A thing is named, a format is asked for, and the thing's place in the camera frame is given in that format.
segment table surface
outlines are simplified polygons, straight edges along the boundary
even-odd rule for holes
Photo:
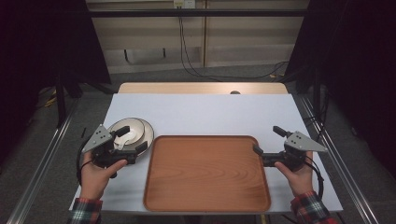
[[[242,94],[230,95],[231,91]],[[245,116],[235,119],[235,116],[240,115],[239,112]],[[279,83],[125,83],[121,85],[119,94],[114,95],[104,125],[106,127],[131,115],[148,119],[156,130],[154,137],[242,133],[256,137],[259,145],[268,152],[278,152],[283,148],[284,139],[272,132],[273,125],[280,125],[291,132],[301,131],[307,134],[292,96]],[[213,126],[208,130],[206,123]],[[117,177],[110,181],[103,197],[103,211],[156,214],[143,205],[149,156],[148,150],[148,153],[139,158],[140,162],[121,169],[119,176],[127,176],[126,178]],[[323,177],[329,180],[318,155],[315,160],[323,171]],[[273,202],[268,213],[288,212],[292,195],[286,178],[275,168],[264,170]],[[330,181],[325,181],[323,202],[330,211],[343,209]]]

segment black curtain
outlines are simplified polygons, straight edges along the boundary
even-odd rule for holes
[[[0,162],[17,143],[35,111],[41,89],[57,75],[84,76],[109,83],[109,74],[91,18],[65,11],[86,11],[84,0],[20,0],[0,3],[1,132]]]

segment gray floor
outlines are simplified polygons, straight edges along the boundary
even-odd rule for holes
[[[228,66],[196,69],[204,76],[231,76],[234,78],[220,78],[223,81],[276,81],[273,77],[249,78],[262,76],[273,70],[273,65]],[[213,81],[204,77],[192,76],[183,69],[164,70],[156,72],[140,72],[132,74],[112,75],[113,84],[109,88],[117,89],[127,81]],[[294,83],[287,84],[288,91],[293,94],[302,117],[307,118],[301,98]],[[49,169],[43,174],[43,182],[38,186],[38,193],[34,195],[33,203],[23,219],[25,223],[59,223],[64,222],[68,215],[68,207],[78,186],[75,178],[75,157],[83,138],[81,135],[94,131],[101,123],[111,102],[111,95],[105,95],[89,86],[82,85],[84,95],[76,102],[75,113],[72,117],[62,143],[49,161]],[[39,105],[43,105],[49,97],[50,91],[40,97]],[[69,108],[75,100],[66,96]],[[46,149],[55,132],[57,124],[56,104],[50,107],[39,107],[32,117],[28,130],[24,133],[20,143],[15,146],[7,163],[3,165],[0,175],[0,223],[6,223],[19,199],[25,192],[35,169],[43,158]],[[313,125],[307,123],[308,131],[316,137]],[[330,134],[349,172],[369,202],[379,223],[393,223],[396,214],[396,181],[371,155],[363,139],[352,134],[351,125],[344,117],[336,103],[330,100],[326,130]],[[334,169],[328,155],[320,155],[327,172],[332,177],[332,183],[344,206],[339,215],[346,223],[362,223],[361,214],[350,197],[350,192],[337,170]],[[202,218],[202,223],[226,221],[227,223],[258,223],[252,216],[212,217]],[[123,214],[103,214],[103,223],[183,223],[180,217],[132,217]],[[288,223],[279,215],[267,217],[267,223]]]

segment black cable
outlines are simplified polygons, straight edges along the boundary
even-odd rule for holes
[[[181,58],[181,64],[183,65],[184,70],[186,70],[187,73],[189,73],[190,75],[195,76],[195,77],[206,77],[206,76],[202,76],[201,74],[199,74],[199,73],[192,67],[192,65],[191,65],[190,57],[189,57],[189,54],[187,53],[186,40],[185,40],[185,38],[184,38],[183,19],[182,19],[181,17],[178,18],[178,25],[179,25],[179,31],[180,31],[180,58]],[[192,72],[190,72],[190,71],[186,68],[186,65],[184,64],[184,60],[183,60],[183,49],[184,49],[184,51],[186,52],[187,60],[188,60],[188,62],[189,62],[189,64],[190,64],[190,67],[191,67],[191,69],[195,72],[195,74],[192,73]],[[220,82],[220,80],[217,80],[217,79],[215,79],[215,78],[213,78],[213,77],[206,77],[206,78],[209,78],[209,79],[211,79],[211,80]]]
[[[317,174],[318,186],[319,186],[318,196],[319,196],[320,199],[322,199],[322,197],[323,197],[323,189],[324,189],[324,186],[323,186],[324,179],[323,179],[323,177],[320,174],[320,170],[319,170],[318,167],[317,167],[318,168],[317,169],[312,164],[310,164],[310,163],[308,163],[306,161],[304,161],[304,163],[305,163],[305,165],[309,166],[313,171],[315,171],[315,173]]]
[[[183,19],[181,18],[181,17],[179,17],[178,18],[178,23],[179,23],[179,31],[180,31],[180,57],[181,57],[181,63],[182,63],[182,65],[183,65],[183,67],[184,67],[184,70],[186,70],[186,72],[187,73],[189,73],[190,75],[192,75],[192,76],[195,76],[195,77],[206,77],[206,78],[209,78],[209,79],[212,79],[212,80],[215,80],[215,81],[218,81],[218,82],[222,82],[221,80],[218,80],[218,79],[216,79],[216,77],[220,77],[220,78],[242,78],[242,79],[251,79],[251,78],[254,78],[254,79],[256,79],[256,78],[262,78],[262,77],[268,77],[268,76],[271,76],[273,73],[275,73],[277,70],[279,70],[285,63],[288,63],[289,61],[287,61],[287,62],[280,62],[280,63],[276,63],[275,65],[274,65],[274,70],[273,71],[271,71],[270,73],[268,73],[268,74],[265,74],[265,75],[262,75],[262,76],[258,76],[258,77],[229,77],[229,76],[203,76],[203,75],[201,75],[200,73],[198,73],[194,68],[193,68],[193,66],[192,66],[192,64],[191,64],[191,61],[190,61],[190,57],[189,57],[189,54],[188,54],[188,52],[187,52],[187,47],[186,47],[186,40],[185,40],[185,37],[184,37],[184,25],[183,25]],[[192,71],[195,73],[192,73],[192,72],[190,72],[188,69],[187,69],[187,67],[186,67],[186,65],[184,64],[184,60],[183,60],[183,50],[184,50],[184,52],[186,53],[186,57],[187,57],[187,61],[188,61],[188,63],[189,63],[189,66],[190,66],[190,68],[192,69]]]
[[[277,64],[274,65],[274,69],[275,69],[274,76],[275,76],[275,78],[274,78],[274,80],[273,80],[272,82],[276,82],[276,79],[277,79],[277,73],[276,73],[276,71],[277,71],[279,68],[283,67],[283,65],[285,65],[286,63],[289,63],[289,61],[280,62],[280,63],[277,63]]]
[[[77,154],[77,159],[76,159],[76,175],[77,175],[77,180],[78,180],[78,183],[81,185],[81,170],[82,170],[82,167],[84,167],[84,165],[86,165],[87,164],[87,162],[86,163],[84,163],[81,167],[79,167],[79,163],[80,163],[80,157],[81,157],[81,152],[82,152],[82,149],[85,147],[85,145],[87,144],[87,142],[90,140],[90,138],[91,138],[91,135],[86,139],[86,140],[84,140],[83,142],[82,142],[82,144],[81,144],[81,146],[79,147],[79,149],[78,149],[78,154]]]
[[[287,217],[286,215],[282,215],[283,218],[287,219],[289,222],[294,223],[294,224],[298,224],[298,222],[294,221],[293,219]]]
[[[346,222],[344,221],[343,217],[341,217],[341,214],[340,213],[336,213],[336,214],[337,214],[338,218],[340,218],[341,223],[342,224],[346,224]]]
[[[229,77],[229,78],[257,79],[257,78],[262,78],[262,77],[268,77],[268,76],[271,76],[271,75],[272,75],[274,72],[276,72],[277,70],[279,70],[281,67],[282,67],[282,66],[280,66],[280,67],[274,69],[273,71],[271,71],[271,72],[269,72],[269,73],[267,73],[267,74],[265,74],[265,75],[258,76],[258,77]],[[228,76],[205,76],[205,77],[228,77]]]

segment wooden serving tray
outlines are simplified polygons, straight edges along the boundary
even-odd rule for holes
[[[144,205],[162,212],[264,212],[271,200],[251,136],[160,136]]]

